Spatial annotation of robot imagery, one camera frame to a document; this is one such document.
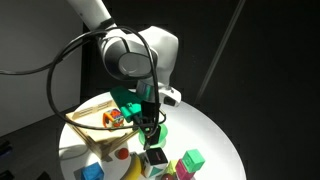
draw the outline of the pink block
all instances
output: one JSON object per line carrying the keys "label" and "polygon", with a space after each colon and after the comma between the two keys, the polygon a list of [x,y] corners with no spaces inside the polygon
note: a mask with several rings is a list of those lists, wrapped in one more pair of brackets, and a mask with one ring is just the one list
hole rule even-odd
{"label": "pink block", "polygon": [[176,173],[180,180],[190,180],[196,172],[189,173],[187,169],[184,167],[182,160],[179,159],[176,165]]}

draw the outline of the dark wall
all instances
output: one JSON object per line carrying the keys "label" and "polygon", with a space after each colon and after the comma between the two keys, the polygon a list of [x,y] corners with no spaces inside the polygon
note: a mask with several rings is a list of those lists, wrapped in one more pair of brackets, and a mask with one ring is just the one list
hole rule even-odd
{"label": "dark wall", "polygon": [[[193,104],[238,1],[106,3],[119,25],[156,25],[179,38],[171,85]],[[319,179],[319,17],[316,1],[247,1],[199,101],[238,149],[248,180]],[[86,67],[84,97],[134,87],[100,61]]]}

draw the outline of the white tabletop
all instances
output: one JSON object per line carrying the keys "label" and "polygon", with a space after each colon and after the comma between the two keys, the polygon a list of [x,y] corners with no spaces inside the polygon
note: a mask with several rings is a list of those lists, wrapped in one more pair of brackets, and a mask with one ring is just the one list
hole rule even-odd
{"label": "white tabletop", "polygon": [[[77,110],[112,99],[110,93],[98,95]],[[165,125],[168,128],[164,153],[169,160],[178,160],[187,150],[198,149],[206,160],[202,168],[194,175],[197,180],[245,180],[246,175],[240,156],[224,132],[207,116],[181,102],[178,107],[161,105],[167,114]],[[143,152],[138,134],[119,147],[126,147],[130,152]],[[112,161],[101,161],[92,153],[81,138],[68,125],[65,125],[59,144],[60,164],[66,180],[79,179],[80,169],[99,162],[105,173],[105,180],[119,180],[130,159],[118,160],[110,153]]]}

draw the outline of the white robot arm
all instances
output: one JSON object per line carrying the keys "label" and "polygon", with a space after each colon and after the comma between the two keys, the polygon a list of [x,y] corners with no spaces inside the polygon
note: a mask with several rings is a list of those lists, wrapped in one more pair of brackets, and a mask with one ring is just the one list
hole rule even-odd
{"label": "white robot arm", "polygon": [[[90,30],[116,26],[101,0],[68,0],[68,2]],[[169,86],[178,51],[177,37],[154,26],[140,31],[139,34],[152,49],[152,56],[156,63],[160,103],[179,105],[180,92]],[[133,34],[114,30],[101,38],[98,45],[109,73],[120,80],[137,79],[138,97],[147,102],[154,102],[154,83],[150,74],[148,76],[150,64],[141,40]]]}

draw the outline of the cube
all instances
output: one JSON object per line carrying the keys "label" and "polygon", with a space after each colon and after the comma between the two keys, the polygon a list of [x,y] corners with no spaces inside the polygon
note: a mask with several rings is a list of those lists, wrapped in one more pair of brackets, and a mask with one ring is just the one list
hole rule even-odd
{"label": "cube", "polygon": [[161,148],[146,150],[143,166],[144,176],[150,178],[162,174],[167,164],[167,157]]}
{"label": "cube", "polygon": [[164,171],[164,174],[171,174],[175,175],[176,174],[176,165],[178,163],[178,160],[171,160],[169,162],[169,165],[167,166],[166,170]]}
{"label": "cube", "polygon": [[189,173],[185,168],[184,164],[182,163],[182,160],[179,159],[176,165],[176,175],[179,178],[179,180],[190,180],[194,174],[195,172]]}
{"label": "cube", "polygon": [[182,163],[189,173],[200,170],[204,162],[204,158],[197,149],[186,151],[182,158]]}
{"label": "cube", "polygon": [[81,180],[103,180],[104,172],[98,162],[81,170]]}

